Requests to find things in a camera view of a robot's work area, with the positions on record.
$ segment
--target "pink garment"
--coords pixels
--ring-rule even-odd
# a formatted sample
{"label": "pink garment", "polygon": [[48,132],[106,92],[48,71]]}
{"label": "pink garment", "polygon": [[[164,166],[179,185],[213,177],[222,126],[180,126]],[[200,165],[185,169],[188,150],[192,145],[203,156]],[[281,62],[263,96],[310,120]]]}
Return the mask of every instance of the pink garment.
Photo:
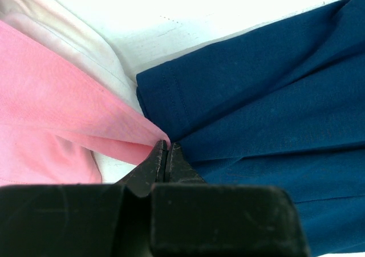
{"label": "pink garment", "polygon": [[57,54],[0,22],[0,185],[99,183],[90,150],[131,164],[167,135]]}

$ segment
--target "pink cloth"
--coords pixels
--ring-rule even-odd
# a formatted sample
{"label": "pink cloth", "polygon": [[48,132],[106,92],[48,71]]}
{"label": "pink cloth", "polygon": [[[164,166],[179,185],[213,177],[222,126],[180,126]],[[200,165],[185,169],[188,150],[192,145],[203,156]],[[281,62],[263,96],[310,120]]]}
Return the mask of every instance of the pink cloth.
{"label": "pink cloth", "polygon": [[90,150],[131,164],[167,135],[57,54],[0,22],[0,185],[99,183]]}

